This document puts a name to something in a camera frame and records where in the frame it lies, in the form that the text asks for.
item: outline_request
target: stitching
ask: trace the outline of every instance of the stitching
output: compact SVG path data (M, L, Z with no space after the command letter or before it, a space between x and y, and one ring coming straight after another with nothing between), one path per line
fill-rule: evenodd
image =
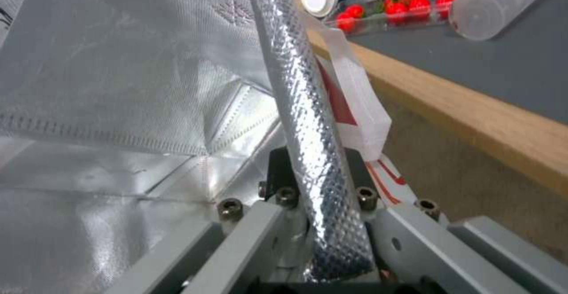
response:
M40 118L26 118L17 114L0 113L0 132L10 134L10 131L42 134L51 137L71 138L75 140L103 141L114 145L142 147L144 149L171 151L188 155L205 155L207 150L169 140L159 140L153 137L135 136L126 132L110 132L94 130L88 127L79 127L63 123L41 120Z

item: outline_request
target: red stripe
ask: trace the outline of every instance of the red stripe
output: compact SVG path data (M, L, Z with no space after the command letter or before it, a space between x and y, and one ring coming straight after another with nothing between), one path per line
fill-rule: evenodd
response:
M393 204L399 204L400 201L396 198L393 197L391 195L391 193L389 192L389 190L387 190L387 188L383 185L381 179L379 179L379 175L375 172L375 169L373 169L373 166L370 165L369 163L366 163L367 165L367 169L369 169L369 173L371 173L371 175L373 176L373 178L375 178L375 181L379 184L379 187L381 188L381 190L383 191L383 193L387 196L387 198L393 203Z
M393 181L395 181L398 185L405 185L406 184L404 177L402 177L402 176L396 177L396 175L394 175L394 173L391 172L389 167L387 167L385 165L385 163L383 163L383 161L377 160L377 162L383 167L383 169L385 169L385 171L387 172L387 174L389 174L391 179L393 179Z

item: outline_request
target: black metal part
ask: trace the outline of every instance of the black metal part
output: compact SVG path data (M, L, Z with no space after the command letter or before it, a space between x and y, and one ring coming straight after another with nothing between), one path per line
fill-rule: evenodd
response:
M376 282L258 283L247 294L443 294L428 284L381 284Z
M353 183L355 187L370 187L377 191L373 179L369 175L369 171L365 166L365 161L357 150L345 149L347 163ZM298 193L298 183L292 170L290 155L286 147L280 147L270 151L270 159L268 161L268 175L266 177L266 192L264 193L264 201L267 201L276 194L281 187L292 187Z

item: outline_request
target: screw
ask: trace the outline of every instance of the screw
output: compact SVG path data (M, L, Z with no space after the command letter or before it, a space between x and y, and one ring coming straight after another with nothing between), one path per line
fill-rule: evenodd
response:
M361 210L375 210L377 201L379 200L379 195L375 189L371 189L370 187L358 187L355 191L357 192L357 199L359 200Z
M293 209L298 205L298 191L292 187L281 187L276 191L276 204L286 209Z
M435 221L438 221L440 218L440 207L436 204L436 202L429 199L418 199L414 202L414 205Z
M221 221L239 221L243 217L243 204L238 199L229 198L217 205Z
M266 199L266 181L258 182L258 197Z

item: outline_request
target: strawberry container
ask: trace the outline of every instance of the strawberry container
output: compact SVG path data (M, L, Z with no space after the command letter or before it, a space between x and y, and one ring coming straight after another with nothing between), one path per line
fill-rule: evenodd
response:
M444 24L453 0L344 0L322 19L347 35Z

